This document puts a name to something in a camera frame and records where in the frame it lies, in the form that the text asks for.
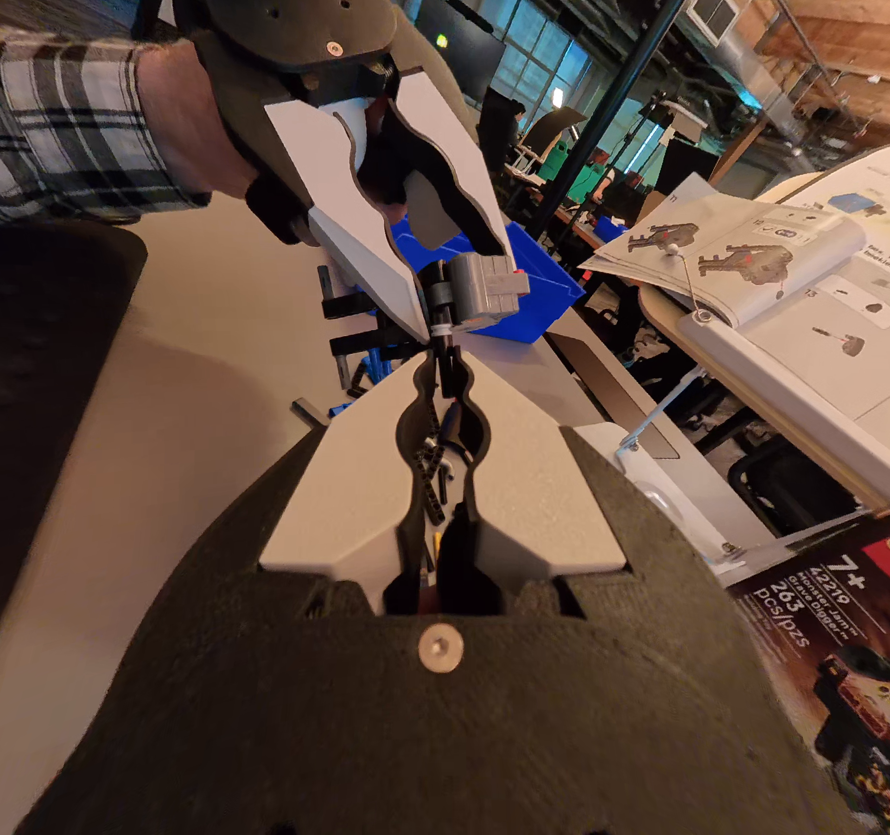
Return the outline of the black metal pole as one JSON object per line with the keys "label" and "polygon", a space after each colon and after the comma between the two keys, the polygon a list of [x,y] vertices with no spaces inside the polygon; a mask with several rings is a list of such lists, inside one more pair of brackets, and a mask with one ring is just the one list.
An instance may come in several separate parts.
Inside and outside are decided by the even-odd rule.
{"label": "black metal pole", "polygon": [[659,0],[658,10],[643,30],[629,56],[622,63],[604,97],[587,120],[579,140],[568,153],[558,174],[548,184],[540,205],[529,220],[526,230],[530,238],[539,240],[557,208],[562,204],[580,169],[597,147],[604,132],[616,117],[629,91],[651,60],[665,34],[674,23],[686,0]]}

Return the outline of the tan wooden board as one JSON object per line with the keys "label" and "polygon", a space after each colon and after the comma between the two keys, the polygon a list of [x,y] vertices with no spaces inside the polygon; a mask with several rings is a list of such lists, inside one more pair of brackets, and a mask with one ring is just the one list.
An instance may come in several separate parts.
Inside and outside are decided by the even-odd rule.
{"label": "tan wooden board", "polygon": [[686,293],[640,286],[642,312],[756,414],[779,430],[866,507],[884,516],[889,498],[888,186],[866,180],[865,160],[789,181],[767,209],[817,204],[817,215],[854,243],[851,254],[820,253],[791,268],[792,284],[770,306],[758,303],[732,327],[715,306],[705,322],[684,311]]}

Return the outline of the instruction booklet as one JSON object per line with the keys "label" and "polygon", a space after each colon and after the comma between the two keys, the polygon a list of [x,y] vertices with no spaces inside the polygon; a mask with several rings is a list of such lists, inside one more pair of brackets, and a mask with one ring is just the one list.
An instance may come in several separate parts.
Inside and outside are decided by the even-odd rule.
{"label": "instruction booklet", "polygon": [[888,212],[888,147],[781,202],[693,175],[582,268],[702,305],[888,443]]}

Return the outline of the person's left forearm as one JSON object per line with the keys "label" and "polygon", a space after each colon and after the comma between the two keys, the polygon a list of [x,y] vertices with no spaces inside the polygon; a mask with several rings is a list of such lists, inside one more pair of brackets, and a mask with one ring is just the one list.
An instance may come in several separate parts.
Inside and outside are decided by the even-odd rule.
{"label": "person's left forearm", "polygon": [[2,225],[130,224],[210,203],[176,182],[150,132],[137,67],[152,49],[2,26]]}

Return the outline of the toy brick motor assembly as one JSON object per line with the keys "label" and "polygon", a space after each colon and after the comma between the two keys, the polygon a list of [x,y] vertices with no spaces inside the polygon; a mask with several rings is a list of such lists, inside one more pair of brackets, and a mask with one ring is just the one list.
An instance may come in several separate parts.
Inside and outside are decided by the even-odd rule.
{"label": "toy brick motor assembly", "polygon": [[528,276],[517,270],[506,255],[470,252],[450,261],[431,262],[419,273],[415,301],[420,305],[421,335],[398,325],[374,298],[363,290],[335,296],[328,268],[318,268],[326,319],[342,319],[370,313],[376,326],[330,342],[337,373],[345,392],[359,398],[362,377],[350,369],[348,356],[366,352],[367,373],[374,383],[386,374],[384,362],[406,359],[424,349],[431,350],[439,373],[439,388],[446,399],[457,396],[464,379],[458,377],[458,353],[454,335],[458,331],[485,329],[519,311],[520,299],[529,293]]}

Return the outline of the tall black chair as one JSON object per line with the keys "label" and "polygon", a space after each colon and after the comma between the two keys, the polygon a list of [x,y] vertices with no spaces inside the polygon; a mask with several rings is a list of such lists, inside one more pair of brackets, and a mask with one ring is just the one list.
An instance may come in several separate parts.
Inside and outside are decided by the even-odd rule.
{"label": "tall black chair", "polygon": [[498,93],[489,86],[483,97],[480,119],[477,126],[478,144],[483,153],[483,159],[490,177],[498,175],[506,162],[501,162],[497,157],[496,131],[502,110],[509,106],[512,99]]}

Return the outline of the silver ventilation duct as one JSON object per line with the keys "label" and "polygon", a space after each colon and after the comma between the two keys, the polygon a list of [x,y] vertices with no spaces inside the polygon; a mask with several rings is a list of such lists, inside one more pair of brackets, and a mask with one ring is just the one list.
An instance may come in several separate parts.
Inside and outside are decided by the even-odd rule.
{"label": "silver ventilation duct", "polygon": [[[637,38],[661,2],[617,0],[617,5],[622,20],[634,29]],[[742,11],[737,0],[685,0],[674,19],[674,28],[701,60],[725,78],[740,100],[761,114],[796,149],[805,139],[806,126],[789,95],[742,36]]]}

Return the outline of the black dimpled mat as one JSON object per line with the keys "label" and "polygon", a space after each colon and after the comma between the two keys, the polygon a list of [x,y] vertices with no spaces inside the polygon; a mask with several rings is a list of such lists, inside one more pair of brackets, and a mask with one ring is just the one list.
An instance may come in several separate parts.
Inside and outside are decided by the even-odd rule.
{"label": "black dimpled mat", "polygon": [[2,610],[147,256],[137,235],[100,223],[2,229]]}

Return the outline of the person's left hand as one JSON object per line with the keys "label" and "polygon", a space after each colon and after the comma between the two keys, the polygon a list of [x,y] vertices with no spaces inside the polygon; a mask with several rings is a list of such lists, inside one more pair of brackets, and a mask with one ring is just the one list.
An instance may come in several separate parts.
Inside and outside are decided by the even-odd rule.
{"label": "person's left hand", "polygon": [[176,184],[244,199],[258,173],[229,139],[193,43],[142,48],[136,84],[150,136]]}

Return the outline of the toy set box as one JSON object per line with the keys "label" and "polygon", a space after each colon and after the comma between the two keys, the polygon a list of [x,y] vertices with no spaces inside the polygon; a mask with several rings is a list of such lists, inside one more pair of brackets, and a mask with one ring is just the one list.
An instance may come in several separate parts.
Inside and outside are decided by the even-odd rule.
{"label": "toy set box", "polygon": [[888,517],[738,552],[720,579],[817,764],[856,821],[888,833]]}

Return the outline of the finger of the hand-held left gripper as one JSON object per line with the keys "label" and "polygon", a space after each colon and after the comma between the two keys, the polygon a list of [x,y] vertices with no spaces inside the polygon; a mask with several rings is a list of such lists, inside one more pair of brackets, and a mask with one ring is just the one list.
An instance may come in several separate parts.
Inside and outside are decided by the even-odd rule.
{"label": "finger of the hand-held left gripper", "polygon": [[423,248],[462,234],[478,254],[513,257],[483,153],[423,70],[400,75],[381,140],[407,166],[407,218]]}
{"label": "finger of the hand-held left gripper", "polygon": [[310,199],[313,237],[401,329],[419,343],[430,334],[416,276],[395,249],[390,224],[355,172],[355,139],[337,111],[306,102],[265,106],[274,131]]}

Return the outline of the pile of black toy beams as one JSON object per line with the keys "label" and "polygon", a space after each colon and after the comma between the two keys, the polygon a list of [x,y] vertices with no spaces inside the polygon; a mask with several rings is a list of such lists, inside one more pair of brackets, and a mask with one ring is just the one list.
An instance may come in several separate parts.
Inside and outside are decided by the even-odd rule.
{"label": "pile of black toy beams", "polygon": [[440,424],[433,408],[429,411],[426,435],[415,452],[421,476],[426,515],[432,526],[446,522],[449,485],[453,478],[451,463],[445,458],[445,447],[439,441]]}

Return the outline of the white book stand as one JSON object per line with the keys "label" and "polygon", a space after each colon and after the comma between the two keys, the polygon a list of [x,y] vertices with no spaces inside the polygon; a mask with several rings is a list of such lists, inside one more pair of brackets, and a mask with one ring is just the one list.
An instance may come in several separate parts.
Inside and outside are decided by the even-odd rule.
{"label": "white book stand", "polygon": [[718,574],[736,567],[740,555],[728,539],[688,499],[659,463],[642,449],[644,431],[699,375],[709,373],[756,414],[846,485],[873,512],[888,508],[888,445],[827,402],[803,379],[731,328],[697,300],[696,308],[677,320],[676,333],[693,348],[698,366],[681,378],[663,402],[638,427],[626,431],[614,423],[576,428],[618,473],[665,514]]}

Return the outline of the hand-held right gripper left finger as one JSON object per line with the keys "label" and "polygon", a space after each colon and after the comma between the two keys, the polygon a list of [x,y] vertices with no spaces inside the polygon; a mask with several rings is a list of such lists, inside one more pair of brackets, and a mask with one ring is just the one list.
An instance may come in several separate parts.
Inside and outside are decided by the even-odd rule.
{"label": "hand-held right gripper left finger", "polygon": [[333,418],[261,552],[267,572],[358,584],[373,612],[419,566],[425,491],[417,453],[435,385],[429,351]]}

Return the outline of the grey desk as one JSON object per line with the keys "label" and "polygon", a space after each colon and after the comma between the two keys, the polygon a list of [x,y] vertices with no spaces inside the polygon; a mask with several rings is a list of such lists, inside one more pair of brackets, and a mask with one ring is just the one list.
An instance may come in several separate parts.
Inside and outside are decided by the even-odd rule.
{"label": "grey desk", "polygon": [[2,663],[115,669],[172,572],[306,435],[290,410],[339,385],[318,251],[227,196],[142,218],[149,250],[2,623]]}

